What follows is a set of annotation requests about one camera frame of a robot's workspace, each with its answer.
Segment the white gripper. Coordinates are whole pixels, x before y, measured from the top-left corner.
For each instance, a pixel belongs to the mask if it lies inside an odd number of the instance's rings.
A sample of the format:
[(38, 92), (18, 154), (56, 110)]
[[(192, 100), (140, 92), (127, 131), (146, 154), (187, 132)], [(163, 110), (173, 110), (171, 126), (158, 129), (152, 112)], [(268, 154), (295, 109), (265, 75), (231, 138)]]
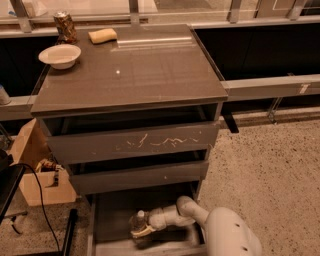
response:
[(155, 231), (163, 230), (167, 227), (164, 211), (162, 208), (156, 208), (150, 211), (148, 218), (149, 225), (134, 227), (131, 230), (133, 238), (145, 237)]

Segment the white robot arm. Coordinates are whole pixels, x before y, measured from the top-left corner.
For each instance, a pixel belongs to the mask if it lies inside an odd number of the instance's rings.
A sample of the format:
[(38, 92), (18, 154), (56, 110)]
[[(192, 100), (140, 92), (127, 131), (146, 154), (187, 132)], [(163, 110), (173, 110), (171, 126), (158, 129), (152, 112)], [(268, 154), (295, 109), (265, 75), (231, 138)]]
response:
[(188, 196), (180, 196), (174, 205), (139, 210), (129, 223), (134, 239), (197, 223), (204, 231), (208, 256), (262, 256), (259, 238), (236, 212), (225, 207), (209, 212)]

